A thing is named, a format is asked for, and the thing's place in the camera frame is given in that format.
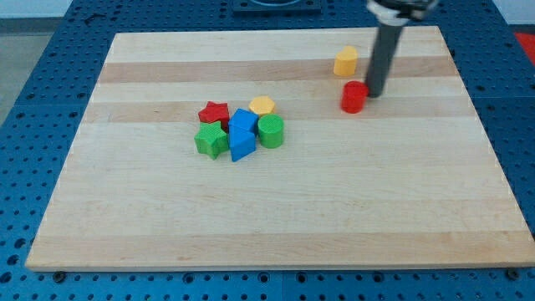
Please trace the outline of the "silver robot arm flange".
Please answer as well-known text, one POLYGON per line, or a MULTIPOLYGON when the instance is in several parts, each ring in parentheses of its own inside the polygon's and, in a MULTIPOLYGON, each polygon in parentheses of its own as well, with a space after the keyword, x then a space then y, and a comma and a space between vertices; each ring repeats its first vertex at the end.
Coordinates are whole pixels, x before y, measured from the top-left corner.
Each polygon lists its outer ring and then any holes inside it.
POLYGON ((368 0, 366 8, 383 25, 405 26, 409 21, 423 21, 439 3, 440 0, 368 0))

